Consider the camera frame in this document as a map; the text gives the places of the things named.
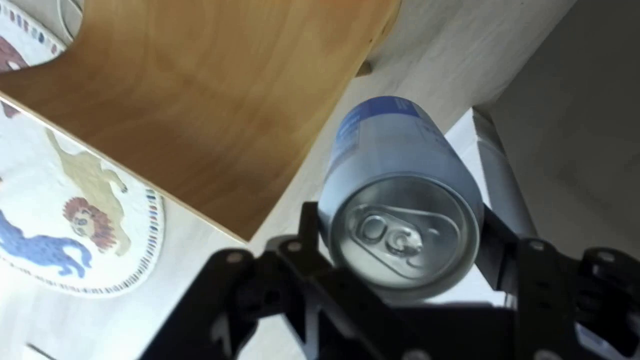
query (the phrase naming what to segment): wooden surface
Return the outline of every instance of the wooden surface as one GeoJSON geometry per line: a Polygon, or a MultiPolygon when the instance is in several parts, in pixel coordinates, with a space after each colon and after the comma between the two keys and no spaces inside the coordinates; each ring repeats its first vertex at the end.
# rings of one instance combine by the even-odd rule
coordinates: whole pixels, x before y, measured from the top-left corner
{"type": "Polygon", "coordinates": [[[0,92],[250,238],[395,3],[91,0],[76,43],[0,92]]]}

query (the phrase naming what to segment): printed illustration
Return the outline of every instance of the printed illustration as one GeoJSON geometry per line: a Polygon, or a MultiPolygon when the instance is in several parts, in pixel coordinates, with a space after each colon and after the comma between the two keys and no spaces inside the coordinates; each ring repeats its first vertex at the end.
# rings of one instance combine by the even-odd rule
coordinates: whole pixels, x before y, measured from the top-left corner
{"type": "Polygon", "coordinates": [[[91,251],[71,239],[71,238],[54,238],[54,236],[33,236],[23,238],[21,230],[10,224],[0,209],[0,248],[8,253],[25,257],[38,265],[59,265],[59,275],[76,271],[78,278],[83,278],[85,268],[89,268],[91,251]],[[80,261],[66,253],[66,248],[80,250],[80,261]]]}
{"type": "MultiPolygon", "coordinates": [[[[0,72],[12,72],[17,67],[25,67],[23,57],[6,38],[0,36],[0,72]]],[[[3,103],[1,99],[0,103],[6,118],[14,118],[17,113],[10,103],[3,103]]]]}
{"type": "Polygon", "coordinates": [[[95,156],[88,152],[66,153],[50,130],[45,130],[45,136],[59,156],[64,174],[83,194],[64,206],[64,218],[71,230],[81,238],[89,238],[100,251],[118,243],[116,253],[126,253],[130,238],[121,230],[123,209],[110,185],[113,184],[120,192],[126,192],[126,184],[116,171],[103,169],[95,156]]]}

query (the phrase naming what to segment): gray surface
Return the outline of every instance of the gray surface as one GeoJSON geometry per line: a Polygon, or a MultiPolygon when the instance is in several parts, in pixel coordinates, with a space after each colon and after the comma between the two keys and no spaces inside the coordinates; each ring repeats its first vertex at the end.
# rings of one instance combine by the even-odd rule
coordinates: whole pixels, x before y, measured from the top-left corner
{"type": "Polygon", "coordinates": [[[640,1],[581,0],[489,108],[539,233],[640,255],[640,1]]]}

